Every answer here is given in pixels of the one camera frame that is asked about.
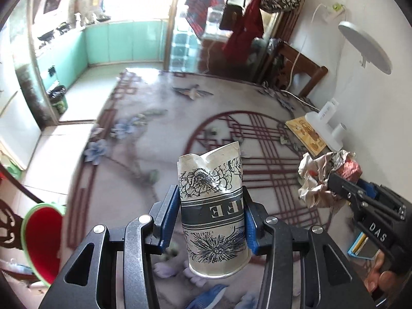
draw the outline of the black garbage bag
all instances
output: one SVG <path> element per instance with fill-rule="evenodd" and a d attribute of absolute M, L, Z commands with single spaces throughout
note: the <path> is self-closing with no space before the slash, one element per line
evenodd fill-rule
<path fill-rule="evenodd" d="M 52 105 L 56 104 L 63 100 L 64 95 L 66 94 L 66 87 L 63 85 L 58 85 L 57 87 L 53 88 L 52 90 L 48 90 L 46 93 L 49 96 L 50 103 Z"/>

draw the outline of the wooden chair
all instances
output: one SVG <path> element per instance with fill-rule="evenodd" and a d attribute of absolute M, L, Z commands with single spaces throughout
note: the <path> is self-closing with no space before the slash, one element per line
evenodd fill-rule
<path fill-rule="evenodd" d="M 275 73 L 271 73 L 271 66 L 275 57 L 282 55 L 284 57 L 283 68 Z M 275 85 L 279 89 L 284 89 L 288 86 L 290 80 L 290 71 L 293 62 L 298 55 L 298 51 L 289 46 L 287 43 L 280 41 L 275 45 L 272 53 L 267 55 L 263 68 L 259 73 L 257 83 L 261 84 L 263 80 L 267 80 L 270 85 Z M 299 96 L 307 96 L 316 84 L 327 74 L 328 69 L 325 66 L 319 66 L 311 61 L 308 57 L 300 54 L 297 59 L 293 76 L 298 73 L 305 73 L 311 77 L 308 83 L 299 92 Z"/>

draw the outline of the wall outlet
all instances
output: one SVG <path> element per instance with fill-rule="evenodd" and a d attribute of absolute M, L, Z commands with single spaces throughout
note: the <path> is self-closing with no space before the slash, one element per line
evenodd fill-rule
<path fill-rule="evenodd" d="M 323 19 L 326 23 L 330 23 L 344 12 L 345 6 L 337 2 L 327 7 L 326 12 L 323 14 Z"/>

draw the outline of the white wall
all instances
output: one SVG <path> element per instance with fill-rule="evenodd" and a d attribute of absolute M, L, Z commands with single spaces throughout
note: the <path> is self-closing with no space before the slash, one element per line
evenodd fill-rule
<path fill-rule="evenodd" d="M 319 13 L 310 28 L 316 6 L 335 2 L 347 7 L 346 15 L 326 24 Z M 380 43 L 392 61 L 391 75 L 360 66 L 359 52 L 337 29 L 344 17 Z M 300 49 L 306 34 L 303 54 L 329 69 L 310 98 L 318 107 L 338 100 L 332 125 L 348 127 L 344 148 L 356 152 L 363 178 L 412 201 L 412 28 L 402 11 L 394 0 L 306 0 L 291 45 Z"/>

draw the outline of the white refrigerator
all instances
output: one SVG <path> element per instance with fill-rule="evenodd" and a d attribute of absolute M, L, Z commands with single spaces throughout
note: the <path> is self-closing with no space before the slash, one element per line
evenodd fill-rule
<path fill-rule="evenodd" d="M 21 92 L 10 45 L 10 26 L 0 32 L 0 150 L 21 170 L 27 169 L 40 129 Z"/>

